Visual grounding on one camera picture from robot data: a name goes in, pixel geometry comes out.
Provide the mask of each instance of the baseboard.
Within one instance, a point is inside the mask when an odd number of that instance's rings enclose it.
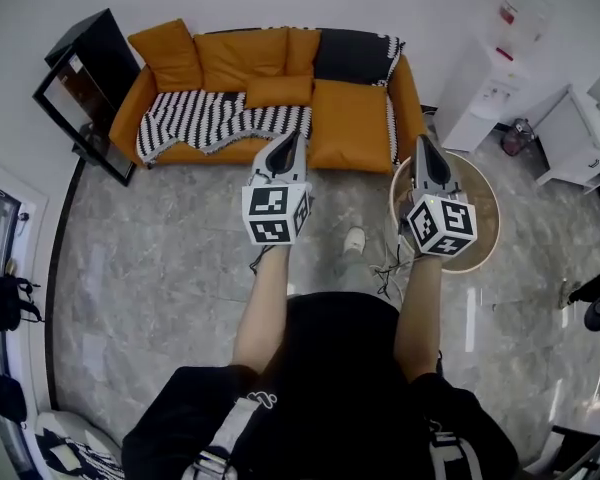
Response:
[[[420,105],[420,108],[422,109],[422,113],[423,114],[435,114],[438,111],[438,107],[430,107],[429,105]],[[509,131],[509,128],[511,128],[508,124],[504,124],[504,123],[498,123],[496,124],[493,129],[499,132],[503,132],[506,133]]]
[[[60,220],[58,221],[58,228],[56,230],[56,237],[53,241],[53,248],[51,249],[51,261],[49,263],[49,279],[47,280],[47,300],[45,303],[45,324],[44,324],[44,341],[45,341],[45,362],[47,368],[47,384],[49,386],[49,404],[51,409],[54,411],[60,410],[58,406],[58,394],[56,391],[56,375],[53,364],[53,313],[54,313],[54,301],[56,293],[56,277],[58,275],[58,262],[60,260],[60,250],[62,249],[62,240],[64,239],[64,232],[67,228],[67,221],[69,220],[69,212],[71,211],[71,205],[73,204],[73,198],[76,195],[76,189],[78,188],[78,182],[84,171],[86,162],[81,158],[78,160],[76,170],[73,171],[69,188],[67,189],[67,195],[64,198],[64,204],[62,205],[62,211],[60,212]]]

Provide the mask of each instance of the backpack strap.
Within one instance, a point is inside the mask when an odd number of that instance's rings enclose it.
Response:
[[[185,470],[182,480],[237,480],[238,472],[231,466],[229,457],[258,407],[258,401],[238,398],[211,444]]]
[[[436,480],[482,480],[473,447],[453,432],[431,432],[429,453]]]
[[[29,281],[28,279],[25,279],[24,277],[16,277],[16,278],[14,278],[14,284],[18,288],[20,288],[24,293],[27,294],[27,297],[29,298],[29,302],[33,302],[33,300],[31,299],[31,294],[33,293],[33,288],[34,287],[35,288],[40,288],[39,284],[34,284],[31,281]]]
[[[29,313],[31,313],[33,316],[36,317],[36,320],[27,320],[26,318],[23,318],[23,320],[26,320],[27,322],[34,322],[34,323],[44,321],[44,320],[42,320],[42,315],[40,314],[40,311],[38,310],[37,307],[35,307],[33,305],[33,303],[27,302],[26,300],[21,300],[20,301],[20,309],[24,309],[25,311],[28,311]]]

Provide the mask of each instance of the black shirt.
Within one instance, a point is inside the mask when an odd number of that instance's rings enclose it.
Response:
[[[437,374],[406,382],[393,359],[397,321],[370,295],[290,299],[261,376],[235,365],[174,373],[124,439],[126,478],[180,479],[235,401],[256,395],[266,403],[231,455],[239,478],[433,479],[430,421],[472,445],[485,480],[511,478],[516,452],[472,393]]]

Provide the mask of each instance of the sneaker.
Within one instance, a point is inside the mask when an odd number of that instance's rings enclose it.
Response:
[[[347,236],[344,239],[344,252],[347,252],[349,249],[355,249],[362,254],[366,241],[367,237],[364,233],[364,229],[353,227],[347,232]]]

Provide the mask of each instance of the black bag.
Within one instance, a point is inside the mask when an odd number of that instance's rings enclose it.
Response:
[[[18,424],[27,419],[27,404],[20,383],[5,375],[0,375],[0,416]]]
[[[13,331],[20,325],[20,311],[25,310],[33,314],[38,322],[42,322],[40,311],[33,305],[31,292],[37,284],[31,284],[22,277],[13,277],[6,274],[0,277],[0,331]],[[18,289],[27,294],[29,301],[22,300]]]

